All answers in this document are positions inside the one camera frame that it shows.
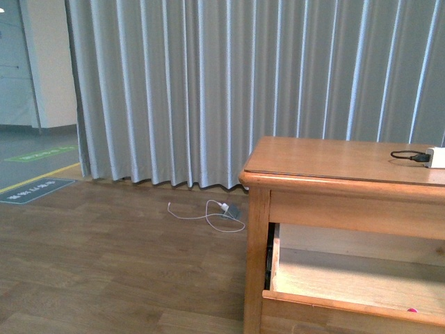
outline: green floor marking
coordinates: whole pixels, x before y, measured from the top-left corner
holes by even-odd
[[[46,157],[52,157],[53,155],[57,155],[60,153],[65,153],[65,152],[69,152],[69,151],[73,151],[73,150],[77,150],[77,145],[65,145],[65,146],[59,146],[58,148],[49,148],[48,150],[23,154],[23,155],[19,155],[18,157],[7,158],[7,159],[5,159],[5,161],[30,162],[30,161],[43,159]]]

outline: curtain fold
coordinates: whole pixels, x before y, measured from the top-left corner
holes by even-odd
[[[442,0],[66,0],[84,174],[238,184],[265,135],[443,145]]]

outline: white device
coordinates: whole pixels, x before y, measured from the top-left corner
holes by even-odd
[[[427,148],[425,153],[430,155],[430,161],[425,162],[425,167],[445,168],[445,148]]]

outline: cable plug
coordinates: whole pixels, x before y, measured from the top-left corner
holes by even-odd
[[[219,203],[219,205],[220,205],[221,210],[224,211],[224,213],[226,213],[227,210],[229,209],[229,205],[227,203],[223,203],[223,204]]]
[[[413,160],[415,162],[429,162],[431,158],[431,155],[423,153],[423,154],[416,154],[410,157],[410,160]]]

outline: wooden floor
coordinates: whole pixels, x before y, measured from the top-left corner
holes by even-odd
[[[167,213],[210,198],[247,221],[245,195],[101,182],[0,203],[0,333],[242,333],[246,231]]]

